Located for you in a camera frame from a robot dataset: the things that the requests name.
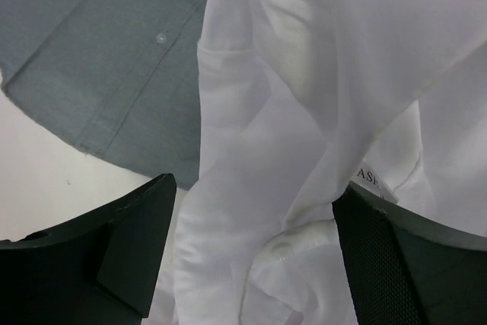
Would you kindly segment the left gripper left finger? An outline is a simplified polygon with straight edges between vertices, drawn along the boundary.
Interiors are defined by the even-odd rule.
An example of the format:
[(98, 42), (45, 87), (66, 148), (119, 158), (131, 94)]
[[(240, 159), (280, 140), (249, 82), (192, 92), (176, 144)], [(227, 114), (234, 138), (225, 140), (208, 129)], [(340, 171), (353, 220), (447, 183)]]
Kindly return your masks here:
[(162, 174), (110, 203), (1, 242), (3, 324), (140, 324), (176, 197)]

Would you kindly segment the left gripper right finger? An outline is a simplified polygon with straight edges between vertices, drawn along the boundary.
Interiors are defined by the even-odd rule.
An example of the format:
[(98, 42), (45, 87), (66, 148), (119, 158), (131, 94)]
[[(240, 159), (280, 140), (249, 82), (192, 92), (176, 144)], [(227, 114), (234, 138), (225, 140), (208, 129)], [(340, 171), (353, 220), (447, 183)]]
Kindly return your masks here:
[(333, 202), (359, 324), (484, 324), (486, 239), (350, 183)]

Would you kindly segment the white shirt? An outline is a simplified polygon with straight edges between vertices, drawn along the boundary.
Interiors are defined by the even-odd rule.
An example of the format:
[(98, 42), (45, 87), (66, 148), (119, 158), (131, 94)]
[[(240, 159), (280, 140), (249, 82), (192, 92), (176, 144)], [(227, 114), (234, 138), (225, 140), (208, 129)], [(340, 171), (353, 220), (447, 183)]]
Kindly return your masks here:
[(199, 180), (148, 322), (353, 324), (359, 180), (486, 233), (486, 0), (208, 0)]

